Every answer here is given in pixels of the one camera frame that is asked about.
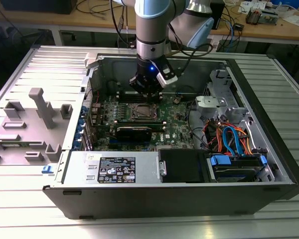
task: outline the workbench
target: workbench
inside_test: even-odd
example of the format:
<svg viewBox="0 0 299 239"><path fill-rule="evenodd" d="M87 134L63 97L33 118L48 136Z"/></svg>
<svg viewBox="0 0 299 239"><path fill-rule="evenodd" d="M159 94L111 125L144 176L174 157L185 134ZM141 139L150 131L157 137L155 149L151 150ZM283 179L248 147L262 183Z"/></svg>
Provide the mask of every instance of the workbench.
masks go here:
<svg viewBox="0 0 299 239"><path fill-rule="evenodd" d="M90 6L102 4L100 0L90 0ZM110 11L104 15L105 19L100 19L91 14L82 13L76 9L70 15L61 15L54 13L39 12L19 12L5 11L0 5L4 15L16 26L22 28L48 29L51 30L55 45L64 45L61 31L88 31L88 32L111 32L115 33ZM106 10L108 6L101 6L94 10ZM228 7L230 15L237 23L245 25L241 41L281 43L281 44L297 44L299 45L299 26L293 25L282 19L278 20L277 25L249 25L246 24L245 14L237 13L238 7ZM89 11L87 2L80 5L83 11ZM117 22L121 15L121 9L114 9ZM136 20L135 12L132 8L128 10L129 33L135 33ZM0 14L0 26L11 26ZM212 44L217 46L219 41L225 39L229 30L225 26L225 22L221 21L217 30L212 30L208 38L212 39Z"/></svg>
<svg viewBox="0 0 299 239"><path fill-rule="evenodd" d="M102 48L111 53L112 48ZM42 87L54 108L75 105L87 74L84 58L97 48L41 46L30 49L0 91L0 124L8 100L35 108L32 87ZM266 55L211 53L204 58L234 59L299 164L299 85ZM42 165L0 166L0 238L173 238L253 239L299 237L299 195L276 201L254 215L115 220L70 220L46 197L42 186L53 176Z"/></svg>

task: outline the side panel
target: side panel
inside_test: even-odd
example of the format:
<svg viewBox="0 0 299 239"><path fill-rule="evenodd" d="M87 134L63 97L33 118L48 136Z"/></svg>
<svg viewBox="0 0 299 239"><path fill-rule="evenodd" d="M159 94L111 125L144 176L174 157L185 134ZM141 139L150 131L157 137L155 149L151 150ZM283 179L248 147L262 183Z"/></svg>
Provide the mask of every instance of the side panel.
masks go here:
<svg viewBox="0 0 299 239"><path fill-rule="evenodd" d="M265 132L270 144L275 150L279 160L281 161L282 165L284 166L285 170L288 173L290 179L297 183L298 186L288 194L284 195L280 199L291 199L295 195L299 194L299 166L297 165L294 157L288 150L285 142L282 140L280 134L276 130L274 124L268 117L266 111L262 107L261 102L258 100L256 94L254 93L253 89L251 88L250 84L246 80L244 74L240 70L239 66L237 65L236 61L228 60L230 69L234 74L236 81L238 83L237 87L239 87L250 105L253 113L255 114L262 130Z"/></svg>
<svg viewBox="0 0 299 239"><path fill-rule="evenodd" d="M253 214L290 186L51 189L44 193L70 219Z"/></svg>

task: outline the wire bundle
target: wire bundle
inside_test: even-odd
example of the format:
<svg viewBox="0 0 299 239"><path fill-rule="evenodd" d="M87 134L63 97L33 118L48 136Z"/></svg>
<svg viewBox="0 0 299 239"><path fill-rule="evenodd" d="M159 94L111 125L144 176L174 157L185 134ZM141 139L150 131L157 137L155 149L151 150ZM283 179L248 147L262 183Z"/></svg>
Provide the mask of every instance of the wire bundle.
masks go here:
<svg viewBox="0 0 299 239"><path fill-rule="evenodd" d="M208 120L202 130L204 133L208 126L214 128L216 132L216 137L211 139L207 145L209 150L234 156L236 153L231 148L231 144L235 142L237 154L253 154L249 146L249 136L241 128L228 122L212 122ZM227 143L227 133L232 134L232 138L229 143ZM214 141L217 141L217 144L211 148Z"/></svg>
<svg viewBox="0 0 299 239"><path fill-rule="evenodd" d="M237 47L239 45L240 42L240 37L242 35L242 31L238 31L237 29L235 29L235 19L230 15L228 8L225 6L225 9L227 11L227 14L222 13L222 18L221 20L228 23L230 25L230 28L226 25L227 29L229 30L229 33L226 37L226 39L224 40L224 42L222 44L220 44L220 47L218 48L217 52L220 51L223 48L223 51L226 52L229 51L229 49L236 47L235 51L237 50ZM237 30L238 31L238 37L234 40L234 31Z"/></svg>

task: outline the electronics on desk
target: electronics on desk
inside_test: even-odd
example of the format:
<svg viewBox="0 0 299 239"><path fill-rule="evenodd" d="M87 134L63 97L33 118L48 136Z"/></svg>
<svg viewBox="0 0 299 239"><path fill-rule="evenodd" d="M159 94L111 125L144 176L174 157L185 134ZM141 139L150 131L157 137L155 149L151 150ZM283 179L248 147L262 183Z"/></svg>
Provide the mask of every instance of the electronics on desk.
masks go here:
<svg viewBox="0 0 299 239"><path fill-rule="evenodd" d="M221 14L223 13L225 3L223 0L211 0L210 8L213 11L211 17L214 19L213 30L216 30L219 25Z"/></svg>
<svg viewBox="0 0 299 239"><path fill-rule="evenodd" d="M52 12L70 14L77 0L0 0L8 11Z"/></svg>
<svg viewBox="0 0 299 239"><path fill-rule="evenodd" d="M276 25L278 18L279 16L272 10L260 10L251 7L246 16L246 23L252 25L257 25L258 23Z"/></svg>

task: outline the circuit board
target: circuit board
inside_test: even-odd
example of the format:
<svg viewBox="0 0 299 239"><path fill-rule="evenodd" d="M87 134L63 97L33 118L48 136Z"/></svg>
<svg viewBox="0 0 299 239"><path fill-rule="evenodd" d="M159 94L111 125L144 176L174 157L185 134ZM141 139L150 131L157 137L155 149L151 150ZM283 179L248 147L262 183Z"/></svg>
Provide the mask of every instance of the circuit board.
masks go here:
<svg viewBox="0 0 299 239"><path fill-rule="evenodd" d="M157 151L162 148L193 148L193 140L189 134L186 121L186 102L175 104L174 96L164 96L159 104L126 104L119 103L115 97L109 96L100 102L98 118L96 120L95 151ZM114 138L112 130L115 121L151 120L164 122L164 130L153 132L148 144L121 144L117 148L110 147L110 140Z"/></svg>

